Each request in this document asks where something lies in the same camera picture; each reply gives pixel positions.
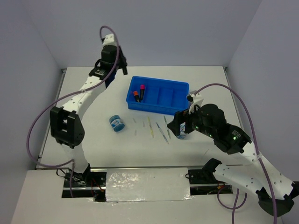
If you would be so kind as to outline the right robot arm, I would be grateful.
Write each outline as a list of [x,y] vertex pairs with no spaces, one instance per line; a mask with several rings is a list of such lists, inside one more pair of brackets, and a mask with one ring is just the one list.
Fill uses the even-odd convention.
[[197,131],[212,138],[218,149],[246,166],[245,174],[212,158],[203,167],[203,177],[207,182],[218,180],[256,195],[259,206],[272,216],[280,217],[292,209],[293,199],[299,195],[299,183],[285,177],[257,153],[250,137],[240,127],[227,123],[218,106],[195,105],[193,112],[176,112],[167,127],[179,136],[182,123],[185,124],[185,133]]

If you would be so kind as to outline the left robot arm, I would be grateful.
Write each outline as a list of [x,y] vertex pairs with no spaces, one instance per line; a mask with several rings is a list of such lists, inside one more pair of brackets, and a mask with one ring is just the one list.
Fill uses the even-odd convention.
[[81,120],[94,100],[114,81],[117,70],[121,69],[124,75],[128,73],[127,65],[120,46],[105,45],[101,58],[90,71],[79,93],[61,107],[54,106],[50,111],[50,133],[71,160],[67,177],[72,183],[86,186],[92,181],[90,164],[82,147],[85,130]]

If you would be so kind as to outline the pink cap black highlighter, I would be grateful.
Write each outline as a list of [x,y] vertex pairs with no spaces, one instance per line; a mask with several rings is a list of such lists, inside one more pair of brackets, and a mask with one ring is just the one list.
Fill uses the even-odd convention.
[[142,84],[140,85],[140,100],[142,101],[144,98],[144,93],[145,93],[145,85]]

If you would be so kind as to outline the blue cap black highlighter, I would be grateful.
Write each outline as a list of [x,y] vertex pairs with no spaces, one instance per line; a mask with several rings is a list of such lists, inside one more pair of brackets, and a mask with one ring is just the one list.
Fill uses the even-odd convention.
[[105,80],[105,86],[106,86],[106,89],[108,88],[108,86],[114,81],[115,79],[115,75],[116,75],[116,70],[114,70],[110,76]]

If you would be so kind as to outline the orange cap black highlighter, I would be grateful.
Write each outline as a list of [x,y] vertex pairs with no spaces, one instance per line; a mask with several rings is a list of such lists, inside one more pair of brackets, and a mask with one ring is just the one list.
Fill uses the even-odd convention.
[[141,102],[141,98],[140,98],[140,96],[139,96],[138,91],[134,91],[134,92],[133,92],[133,96],[134,96],[134,99],[135,99],[136,102],[138,102],[138,103]]

